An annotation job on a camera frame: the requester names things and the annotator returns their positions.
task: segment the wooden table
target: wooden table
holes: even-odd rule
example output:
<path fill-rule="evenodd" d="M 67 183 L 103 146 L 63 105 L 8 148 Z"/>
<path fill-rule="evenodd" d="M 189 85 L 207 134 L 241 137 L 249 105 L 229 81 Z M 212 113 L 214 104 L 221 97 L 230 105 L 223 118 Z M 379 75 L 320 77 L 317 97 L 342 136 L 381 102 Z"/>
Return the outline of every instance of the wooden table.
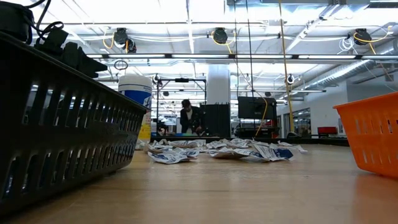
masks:
<path fill-rule="evenodd" d="M 137 151 L 105 179 L 2 223 L 397 223 L 398 180 L 361 171 L 347 147 L 295 161 L 163 165 Z"/>

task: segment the man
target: man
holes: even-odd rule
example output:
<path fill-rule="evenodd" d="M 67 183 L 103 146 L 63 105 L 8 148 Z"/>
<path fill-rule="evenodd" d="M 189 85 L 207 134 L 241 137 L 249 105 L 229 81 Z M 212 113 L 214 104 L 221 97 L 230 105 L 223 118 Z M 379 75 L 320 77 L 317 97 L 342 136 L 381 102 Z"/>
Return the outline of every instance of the man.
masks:
<path fill-rule="evenodd" d="M 182 133 L 193 134 L 201 131 L 202 116 L 199 107 L 192 106 L 189 100 L 182 101 L 180 124 Z"/>

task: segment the black equipment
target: black equipment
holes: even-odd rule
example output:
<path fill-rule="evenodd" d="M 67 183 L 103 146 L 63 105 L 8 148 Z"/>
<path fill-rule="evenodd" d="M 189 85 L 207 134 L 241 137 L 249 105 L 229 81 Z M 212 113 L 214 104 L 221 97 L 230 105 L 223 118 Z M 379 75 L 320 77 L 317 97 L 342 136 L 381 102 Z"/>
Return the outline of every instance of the black equipment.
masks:
<path fill-rule="evenodd" d="M 61 48 L 68 37 L 68 33 L 62 30 L 62 22 L 53 22 L 44 30 L 40 30 L 40 24 L 50 6 L 51 0 L 47 0 L 43 13 L 35 26 L 33 13 L 30 9 L 43 2 L 45 0 L 39 0 L 30 6 L 21 6 L 20 4 L 1 1 L 0 15 L 6 19 L 0 20 L 0 31 L 26 44 L 31 44 L 33 28 L 39 36 L 34 47 L 41 52 L 45 52 L 49 56 L 69 65 L 71 68 L 78 70 L 90 78 L 97 78 L 98 74 L 96 72 L 106 71 L 108 69 L 107 66 L 87 57 L 83 49 L 78 47 L 76 43 L 69 42 L 64 49 Z"/>
<path fill-rule="evenodd" d="M 267 101 L 267 111 L 265 114 L 265 120 L 271 120 L 265 123 L 262 127 L 257 137 L 273 138 L 274 134 L 279 132 L 279 127 L 277 124 L 277 114 L 276 114 L 276 100 L 274 98 L 264 98 Z M 266 103 L 263 98 L 260 97 L 238 97 L 238 117 L 246 119 L 262 119 L 264 110 L 266 109 Z M 248 124 L 244 126 L 241 123 L 239 127 L 236 128 L 235 135 L 239 138 L 252 138 L 256 135 L 258 126 L 255 123 Z"/>
<path fill-rule="evenodd" d="M 128 53 L 136 53 L 137 47 L 136 43 L 127 36 L 126 28 L 117 28 L 114 33 L 114 42 L 117 44 L 116 46 L 125 50 L 127 48 Z"/>
<path fill-rule="evenodd" d="M 228 40 L 228 36 L 226 35 L 224 28 L 216 28 L 213 34 L 213 40 L 219 44 L 225 44 Z"/>
<path fill-rule="evenodd" d="M 367 41 L 371 41 L 372 40 L 371 35 L 368 34 L 368 32 L 366 32 L 366 29 L 356 29 L 355 32 L 356 32 L 355 37 L 357 37 L 357 38 L 359 38 L 361 40 L 367 40 Z M 354 38 L 354 43 L 358 44 L 358 45 L 366 45 L 366 44 L 368 44 L 367 42 L 362 42 L 362 41 L 360 41 L 358 39 L 355 39 L 355 38 Z"/>
<path fill-rule="evenodd" d="M 200 136 L 231 137 L 231 107 L 227 104 L 201 105 L 203 130 Z"/>
<path fill-rule="evenodd" d="M 274 98 L 264 98 L 267 100 L 268 107 L 264 119 L 276 119 L 276 100 Z M 262 119 L 266 104 L 260 97 L 238 97 L 238 117 Z"/>
<path fill-rule="evenodd" d="M 5 32 L 20 41 L 32 42 L 32 29 L 28 24 L 34 22 L 31 10 L 20 4 L 0 1 L 0 31 Z"/>

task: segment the pipe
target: pipe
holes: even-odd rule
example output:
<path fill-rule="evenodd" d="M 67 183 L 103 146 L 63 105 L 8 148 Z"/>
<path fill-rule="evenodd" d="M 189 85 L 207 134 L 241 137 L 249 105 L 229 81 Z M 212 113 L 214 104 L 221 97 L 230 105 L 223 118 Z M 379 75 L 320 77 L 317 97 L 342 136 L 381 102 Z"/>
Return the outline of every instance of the pipe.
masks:
<path fill-rule="evenodd" d="M 376 49 L 380 52 L 380 55 L 398 54 L 398 39 L 392 40 Z M 311 81 L 307 86 L 304 86 L 303 89 L 310 90 L 314 89 L 318 86 L 328 86 L 332 84 L 337 84 L 342 80 L 346 80 L 351 78 L 359 73 L 365 72 L 368 69 L 372 69 L 376 66 L 375 60 L 362 60 L 359 62 L 351 63 L 349 65 L 340 65 L 326 73 L 324 73 L 317 80 Z"/>

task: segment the security camera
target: security camera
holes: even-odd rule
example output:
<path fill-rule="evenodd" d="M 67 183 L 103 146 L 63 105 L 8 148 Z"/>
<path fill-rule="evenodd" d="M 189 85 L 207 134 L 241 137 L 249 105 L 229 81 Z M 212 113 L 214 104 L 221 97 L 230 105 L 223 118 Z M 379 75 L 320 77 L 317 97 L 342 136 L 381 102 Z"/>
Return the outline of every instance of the security camera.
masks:
<path fill-rule="evenodd" d="M 290 74 L 290 75 L 287 77 L 286 83 L 287 83 L 288 85 L 291 85 L 291 84 L 294 83 L 294 76 L 293 76 L 292 74 Z"/>

